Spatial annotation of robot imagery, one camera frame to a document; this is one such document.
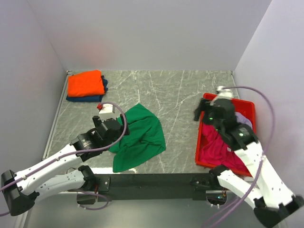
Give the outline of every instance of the green towel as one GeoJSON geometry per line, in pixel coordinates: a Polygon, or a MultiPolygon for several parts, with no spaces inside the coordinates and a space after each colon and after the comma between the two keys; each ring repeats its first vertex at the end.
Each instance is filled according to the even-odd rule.
{"type": "Polygon", "coordinates": [[[153,113],[141,104],[137,104],[125,115],[130,135],[124,136],[109,150],[116,153],[113,172],[134,168],[166,150],[161,122],[153,113]]]}

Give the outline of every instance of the white backdrop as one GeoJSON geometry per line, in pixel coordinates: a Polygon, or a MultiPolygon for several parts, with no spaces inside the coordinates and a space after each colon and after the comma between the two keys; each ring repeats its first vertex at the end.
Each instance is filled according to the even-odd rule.
{"type": "Polygon", "coordinates": [[[271,0],[28,0],[66,70],[234,70],[271,0]]]}
{"type": "MultiPolygon", "coordinates": [[[[26,1],[0,0],[0,173],[41,161],[67,75],[26,1]]],[[[8,207],[0,194],[0,214],[8,207]]],[[[13,227],[16,217],[0,218],[13,227]]]]}
{"type": "MultiPolygon", "coordinates": [[[[263,91],[276,113],[275,138],[267,153],[283,181],[304,195],[304,2],[273,0],[235,71],[237,85],[263,91]]],[[[251,91],[239,90],[256,104],[258,136],[267,142],[270,114],[251,91]]],[[[304,209],[289,217],[291,228],[303,227],[304,209]]]]}

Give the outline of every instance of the marble floor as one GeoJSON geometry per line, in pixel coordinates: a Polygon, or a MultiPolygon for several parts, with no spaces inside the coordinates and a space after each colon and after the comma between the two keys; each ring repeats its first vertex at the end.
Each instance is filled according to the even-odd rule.
{"type": "MultiPolygon", "coordinates": [[[[235,85],[231,71],[103,71],[103,75],[109,81],[103,101],[115,102],[125,111],[141,103],[159,118],[165,135],[166,151],[124,173],[207,171],[194,161],[199,123],[193,121],[193,111],[204,93],[214,93],[217,86],[235,85]]],[[[66,93],[45,157],[94,127],[97,103],[68,102],[66,93]]],[[[104,152],[86,164],[112,173],[113,157],[104,152]]]]}

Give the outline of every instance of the red basket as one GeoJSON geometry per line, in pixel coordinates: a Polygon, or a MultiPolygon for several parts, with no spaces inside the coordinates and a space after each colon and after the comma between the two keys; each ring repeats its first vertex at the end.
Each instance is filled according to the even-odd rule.
{"type": "MultiPolygon", "coordinates": [[[[213,100],[216,97],[216,95],[205,93],[203,97],[205,99],[208,99],[208,100],[213,100]]],[[[254,133],[256,133],[256,113],[255,113],[254,103],[252,103],[250,101],[239,100],[239,99],[232,99],[232,103],[235,106],[236,112],[241,113],[243,116],[245,116],[247,119],[249,119],[251,121],[253,131],[254,131],[254,133]]],[[[197,143],[197,146],[196,146],[195,163],[197,165],[201,165],[201,166],[204,166],[204,167],[214,168],[217,165],[199,161],[200,149],[208,143],[207,139],[201,134],[201,131],[202,131],[202,128],[203,128],[203,123],[202,123],[203,116],[204,116],[204,112],[202,112],[201,115],[200,115],[199,135],[198,135],[198,143],[197,143]]],[[[236,170],[236,169],[231,169],[231,170],[235,174],[251,177],[251,174],[249,172],[239,171],[239,170],[236,170]]]]}

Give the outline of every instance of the orange cloth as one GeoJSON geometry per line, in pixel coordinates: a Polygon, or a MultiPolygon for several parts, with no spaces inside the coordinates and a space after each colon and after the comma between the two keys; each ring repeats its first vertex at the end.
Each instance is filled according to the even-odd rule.
{"type": "Polygon", "coordinates": [[[104,95],[105,88],[100,70],[68,77],[67,95],[70,97],[104,95]]]}

